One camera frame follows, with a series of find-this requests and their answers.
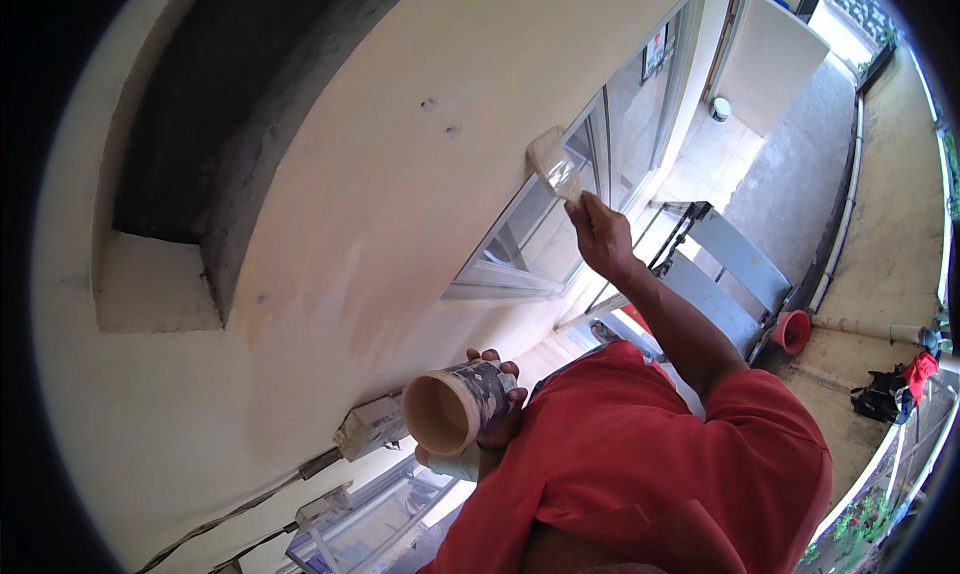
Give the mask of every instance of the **man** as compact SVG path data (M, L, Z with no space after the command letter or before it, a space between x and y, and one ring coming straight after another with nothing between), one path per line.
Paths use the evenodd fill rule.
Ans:
M477 439L476 490L421 572L791 572L831 496L816 422L654 278L622 214L590 193L565 207L586 264L640 312L706 419L625 340L547 378L522 410L526 390L512 390Z

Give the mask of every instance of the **red bucket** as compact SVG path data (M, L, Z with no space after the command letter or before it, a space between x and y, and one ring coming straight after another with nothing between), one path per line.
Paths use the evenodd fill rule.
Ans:
M770 338L790 355L800 353L810 340L810 318L807 312L802 309L780 312Z

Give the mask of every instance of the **ladder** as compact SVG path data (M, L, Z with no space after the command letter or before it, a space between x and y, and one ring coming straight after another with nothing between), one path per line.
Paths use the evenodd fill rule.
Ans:
M634 251L655 220L661 217L674 220L672 231L648 263L648 268L663 284L700 310L726 335L738 352L752 362L762 345L765 329L776 320L776 316L792 298L793 287L790 282L708 201L651 201L650 207L655 208L656 213L633 243ZM688 237L720 263L720 275L715 279L678 251L678 246ZM760 318L748 314L736 299L720 287L718 283L725 274L736 278L763 306L764 312ZM591 322L630 304L622 292L598 302L607 285L596 294L581 316L559 324L556 330L559 332Z

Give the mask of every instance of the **cable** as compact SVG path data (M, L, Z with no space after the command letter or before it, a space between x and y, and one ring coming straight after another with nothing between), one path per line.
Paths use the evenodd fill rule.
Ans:
M265 543L270 543L270 541L276 539L277 537L279 537L280 535L282 535L282 534L284 534L284 533L286 533L286 534L289 535L290 533L296 531L296 530L299 529L299 528L300 528L300 525L297 524L297 522L290 522L289 524L287 524L286 526L284 526L284 527L281 528L280 530L278 530L278 531L276 531L276 532L271 532L271 533L268 534L267 536L265 536L265 537L261 538L260 540L258 540L258 542L254 543L254 544L252 544L252 545L250 545L250 546L248 546L248 547L246 547L246 549L244 549L244 550L241 551L240 553L236 554L235 556L231 557L230 559L214 565L214 566L213 566L213 569L211 569L211 570L208 572L208 574L219 574L219 572L222 572L222 571L224 570L224 568L226 568L227 566L230 566L231 564L236 563L236 562L239 561L241 558L243 558L245 555L247 555L248 553L250 553L250 552L253 551L254 549L257 549L260 545L265 544ZM238 571L238 572L240 572L241 574L243 574L243 571L240 569L240 564L239 564L239 563L237 563L236 568L237 568L237 571Z
M142 568L140 568L133 574L144 574L145 572L149 572L150 570L159 566L161 562L163 562L168 557L170 557L171 553L173 553L174 551L177 551L177 549L180 548L181 545L185 544L191 539L194 539L195 537L199 537L203 533L208 533L214 528L216 528L217 526L226 522L227 520L230 520L231 518L236 518L237 516L240 516L241 514L245 514L246 512L252 510L253 508L256 508L258 505L260 505L267 499L275 496L277 493L283 491L284 489L294 484L298 480L309 480L313 478L318 472L331 466L332 464L334 464L335 462L339 461L342 458L343 458L343 454L340 452L340 449L337 447L334 447L333 449L330 449L326 453L323 453L322 455L319 455L318 457L315 457L314 459L307 461L304 465L301 465L297 469L296 473L293 476L288 478L282 484L278 486L274 486L270 490L263 492L258 496L253 497L252 499L250 499L240 507L235 508L230 513L227 513L226 515L222 515L214 520L210 520L209 522L200 524L197 528L194 528L190 532L187 532L177 542L164 548L162 551L154 555L150 559L150 561L147 561L146 565L144 565Z

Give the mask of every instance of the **hand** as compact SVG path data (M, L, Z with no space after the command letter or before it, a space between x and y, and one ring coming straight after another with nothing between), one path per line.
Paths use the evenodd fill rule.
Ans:
M643 262L634 256L630 237L630 221L623 214L606 207L600 197L583 191L578 205L563 204L577 230L577 246L583 261L613 286L630 280Z
M483 358L485 360L499 360L500 354L496 349L487 349L480 353L476 349L466 350L466 359L475 360ZM511 375L517 378L521 375L521 369L514 362L503 362L500 364L500 372L505 375ZM477 445L486 451L502 451L507 448L510 441L517 436L521 429L521 416L523 400L527 399L526 388L514 388L507 393L507 400L510 402L506 413L501 413L497 419L492 421L486 430L477 436Z

